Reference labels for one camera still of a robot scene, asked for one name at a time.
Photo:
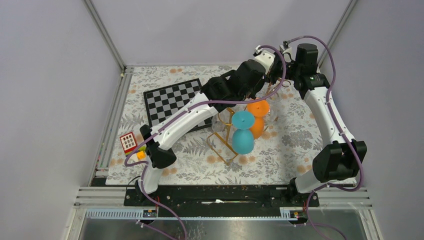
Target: chessboard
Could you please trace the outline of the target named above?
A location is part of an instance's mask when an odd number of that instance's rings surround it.
[[[143,92],[150,127],[160,124],[184,107],[195,97],[201,87],[200,80],[193,79]],[[204,129],[211,125],[212,118],[208,118],[193,127],[189,132]]]

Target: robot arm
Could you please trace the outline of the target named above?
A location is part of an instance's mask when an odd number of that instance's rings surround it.
[[[235,104],[203,104],[193,109],[192,106],[209,100],[243,101],[246,98],[256,98],[256,93],[265,84],[265,75],[273,65],[274,58],[274,54],[266,50],[257,50],[255,57],[243,62],[237,70],[231,70],[221,76],[209,79],[188,104],[166,121],[152,128],[148,125],[140,128],[144,139],[158,133],[146,143],[148,165],[144,178],[138,181],[139,185],[143,184],[147,194],[156,191],[164,168],[173,164],[177,159],[172,151],[175,142],[200,122],[213,117],[226,108],[234,107]],[[183,112],[185,113],[181,117],[174,119]],[[169,124],[168,127],[160,132],[160,128],[166,124]]]
[[[312,111],[323,142],[323,150],[313,159],[312,169],[290,181],[287,188],[289,198],[309,193],[324,183],[353,178],[358,174],[359,166],[342,134],[352,143],[361,163],[367,152],[365,143],[356,141],[346,127],[334,105],[332,95],[327,99],[330,84],[324,74],[317,72],[317,59],[317,46],[309,43],[299,44],[296,60],[291,63],[287,74],[288,78],[294,81],[294,87],[299,91],[300,97]],[[339,133],[328,102],[331,102],[334,117],[343,133]]]

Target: orange cup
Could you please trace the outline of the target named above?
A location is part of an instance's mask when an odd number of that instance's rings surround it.
[[[258,139],[264,133],[265,122],[262,117],[255,117],[254,124],[249,130],[252,132],[254,139]]]
[[[270,105],[265,100],[249,103],[247,104],[247,111],[255,117],[264,117],[270,111]]]

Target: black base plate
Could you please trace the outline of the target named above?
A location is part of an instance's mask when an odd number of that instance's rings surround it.
[[[158,198],[180,217],[280,217],[280,207],[304,206],[303,201],[285,200],[283,196],[286,187],[287,185],[160,185],[157,191],[149,196]],[[128,189],[126,196],[124,206],[155,206],[140,194],[137,186],[136,189]],[[226,203],[202,203],[216,200]],[[310,207],[319,205],[318,198],[311,198]],[[168,211],[159,211],[158,217],[173,215]]]

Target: table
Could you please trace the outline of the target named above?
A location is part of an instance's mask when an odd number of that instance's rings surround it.
[[[141,66],[135,67],[109,163],[107,185],[126,185],[140,175],[143,166],[124,166],[119,136],[133,131],[141,143],[139,128],[148,124],[143,92],[192,79],[204,85],[238,65]],[[266,86],[258,96],[263,96]],[[281,88],[276,100],[278,121],[255,140],[254,150],[224,164],[207,145],[212,128],[185,134],[173,147],[177,160],[165,168],[160,185],[247,185],[287,184],[312,168],[322,149],[321,135],[309,107],[292,85]],[[354,178],[343,183],[356,183]]]

